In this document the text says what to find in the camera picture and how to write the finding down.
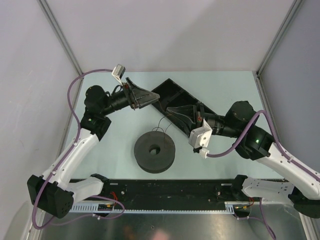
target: round black object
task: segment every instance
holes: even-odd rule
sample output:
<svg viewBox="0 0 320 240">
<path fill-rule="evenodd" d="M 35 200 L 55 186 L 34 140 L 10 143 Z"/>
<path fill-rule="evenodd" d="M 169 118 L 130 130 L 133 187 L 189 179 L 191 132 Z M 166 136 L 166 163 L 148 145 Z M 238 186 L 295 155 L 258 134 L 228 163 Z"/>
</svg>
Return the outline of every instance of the round black object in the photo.
<svg viewBox="0 0 320 240">
<path fill-rule="evenodd" d="M 138 165 L 148 173 L 159 174 L 174 163 L 174 141 L 161 131 L 150 131 L 135 142 L 134 156 Z"/>
</svg>

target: gray floor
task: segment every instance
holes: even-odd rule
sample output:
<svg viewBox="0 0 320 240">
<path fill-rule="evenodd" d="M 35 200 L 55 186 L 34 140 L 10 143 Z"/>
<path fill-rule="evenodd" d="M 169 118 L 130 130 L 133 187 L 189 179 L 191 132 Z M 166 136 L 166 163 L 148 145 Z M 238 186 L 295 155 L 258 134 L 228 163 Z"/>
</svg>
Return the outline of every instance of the gray floor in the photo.
<svg viewBox="0 0 320 240">
<path fill-rule="evenodd" d="M 306 240 L 299 214 L 281 205 L 263 206 L 277 240 Z M 261 217 L 255 205 L 250 215 Z M 59 222 L 79 216 L 70 213 Z M 66 226 L 49 226 L 41 240 L 270 240 L 266 227 L 224 214 L 125 214 L 114 220 L 86 217 Z"/>
</svg>

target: gray wall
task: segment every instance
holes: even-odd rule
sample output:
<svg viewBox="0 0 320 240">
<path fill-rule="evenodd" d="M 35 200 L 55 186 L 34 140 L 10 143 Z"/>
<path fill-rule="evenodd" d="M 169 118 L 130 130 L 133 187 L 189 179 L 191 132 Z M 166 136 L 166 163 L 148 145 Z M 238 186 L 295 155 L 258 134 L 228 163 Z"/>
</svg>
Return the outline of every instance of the gray wall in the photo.
<svg viewBox="0 0 320 240">
<path fill-rule="evenodd" d="M 0 1 L 0 239 L 28 201 L 27 180 L 57 157 L 76 76 L 37 1 Z M 18 240 L 29 208 L 8 239 Z"/>
<path fill-rule="evenodd" d="M 262 80 L 283 145 L 320 172 L 319 10 L 319 0 L 305 1 Z"/>
</svg>

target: purple cable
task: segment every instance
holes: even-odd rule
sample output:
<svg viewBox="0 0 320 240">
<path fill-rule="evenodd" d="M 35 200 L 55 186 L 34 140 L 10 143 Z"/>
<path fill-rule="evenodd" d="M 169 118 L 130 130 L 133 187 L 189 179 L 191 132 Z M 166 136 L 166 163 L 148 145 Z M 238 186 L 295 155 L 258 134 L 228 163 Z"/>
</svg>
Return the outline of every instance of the purple cable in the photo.
<svg viewBox="0 0 320 240">
<path fill-rule="evenodd" d="M 255 217 L 255 216 L 249 216 L 249 217 L 238 217 L 236 213 L 234 213 L 234 216 L 236 217 L 237 220 L 249 220 L 249 219 L 253 219 L 253 220 L 258 220 L 259 222 L 263 223 L 266 227 L 266 229 L 268 230 L 271 238 L 273 240 L 276 240 L 277 237 L 276 237 L 276 234 L 275 232 L 272 230 L 272 228 L 267 224 L 267 221 L 265 219 L 265 215 L 264 215 L 264 212 L 262 210 L 262 198 L 260 199 L 260 203 L 259 203 L 259 206 L 260 206 L 260 211 L 261 211 L 261 215 L 262 215 L 262 219 L 258 218 L 258 217 Z"/>
<path fill-rule="evenodd" d="M 89 213 L 89 214 L 84 214 L 84 215 L 78 216 L 78 217 L 76 217 L 76 218 L 74 218 L 74 219 L 72 219 L 70 221 L 66 221 L 66 222 L 63 222 L 63 223 L 51 223 L 51 225 L 53 225 L 53 226 L 64 226 L 64 225 L 73 223 L 74 221 L 77 221 L 77 220 L 85 218 L 85 217 L 97 217 L 97 218 L 100 218 L 100 219 L 116 219 L 116 218 L 120 217 L 122 214 L 124 214 L 124 212 L 126 210 L 125 206 L 121 202 L 119 202 L 117 200 L 114 200 L 114 199 L 111 199 L 111 198 L 108 198 L 108 197 L 104 197 L 104 196 L 91 196 L 91 198 L 113 201 L 113 202 L 119 204 L 122 207 L 122 212 L 120 212 L 116 216 L 111 216 L 111 217 L 99 216 L 99 215 L 96 215 L 96 214 Z"/>
<path fill-rule="evenodd" d="M 274 138 L 274 142 L 278 148 L 278 150 L 280 151 L 280 153 L 291 163 L 293 163 L 294 165 L 296 165 L 298 168 L 300 168 L 301 170 L 305 171 L 307 174 L 309 174 L 311 177 L 313 177 L 315 180 L 317 180 L 320 183 L 320 177 L 318 177 L 316 174 L 314 174 L 313 172 L 311 172 L 310 170 L 308 170 L 306 167 L 302 166 L 300 163 L 296 162 L 295 160 L 290 160 L 290 156 L 288 154 L 286 154 L 286 152 L 283 150 L 279 138 L 277 137 L 276 134 L 276 129 L 275 126 L 271 120 L 271 117 L 267 114 L 267 112 L 265 110 L 260 110 L 257 111 L 253 117 L 251 118 L 251 120 L 248 122 L 248 124 L 246 125 L 246 127 L 244 128 L 243 132 L 241 133 L 241 135 L 238 137 L 238 139 L 234 142 L 234 144 L 227 150 L 224 151 L 222 153 L 219 154 L 207 154 L 207 156 L 209 158 L 219 158 L 219 157 L 223 157 L 229 153 L 231 153 L 242 141 L 242 139 L 245 137 L 245 135 L 247 134 L 247 132 L 249 131 L 250 127 L 253 125 L 253 123 L 255 122 L 255 120 L 258 118 L 258 116 L 260 114 L 263 114 L 266 118 L 266 121 L 269 125 L 271 134 L 273 135 Z"/>
<path fill-rule="evenodd" d="M 73 109 L 73 106 L 72 106 L 72 103 L 71 103 L 71 100 L 70 100 L 70 91 L 71 91 L 71 88 L 72 86 L 75 84 L 76 81 L 78 81 L 79 79 L 83 78 L 84 76 L 88 75 L 88 74 L 91 74 L 91 73 L 97 73 L 97 72 L 112 72 L 112 70 L 110 69 L 96 69 L 96 70 L 91 70 L 91 71 L 87 71 L 83 74 L 81 74 L 80 76 L 76 77 L 70 84 L 69 88 L 68 88 L 68 91 L 67 91 L 67 100 L 68 100 L 68 105 L 69 105 L 69 108 L 71 110 L 71 113 L 72 115 L 74 116 L 75 120 L 76 120 L 76 123 L 77 123 L 77 133 L 76 133 L 76 137 L 74 139 L 74 143 L 76 143 L 79 139 L 79 136 L 80 136 L 80 130 L 81 130 L 81 127 L 80 127 L 80 121 L 79 121 L 79 118 L 77 117 L 76 115 L 76 112 L 74 111 Z M 70 154 L 70 152 L 74 149 L 75 145 L 71 145 L 71 147 L 68 149 L 68 151 L 63 155 L 63 157 L 61 158 L 61 160 L 57 163 L 57 165 L 53 168 L 52 171 L 56 171 L 59 166 L 64 162 L 64 160 L 67 158 L 67 156 Z M 37 225 L 37 222 L 36 222 L 36 214 L 37 214 L 37 209 L 38 209 L 38 203 L 39 203 L 39 200 L 40 200 L 40 197 L 42 195 L 42 193 L 44 192 L 45 190 L 45 187 L 46 185 L 48 184 L 49 180 L 51 179 L 51 177 L 53 176 L 52 173 L 49 174 L 49 176 L 46 178 L 46 180 L 44 181 L 43 185 L 41 186 L 40 190 L 39 190 L 39 193 L 37 194 L 36 198 L 35 198 L 35 201 L 34 201 L 34 204 L 33 204 L 33 209 L 32 209 L 32 225 L 35 229 L 37 230 L 40 230 L 40 229 L 43 229 L 45 227 L 48 226 L 48 224 L 55 218 L 54 216 L 52 218 L 50 218 L 50 220 L 48 222 L 46 222 L 44 225 L 42 226 L 38 226 Z"/>
</svg>

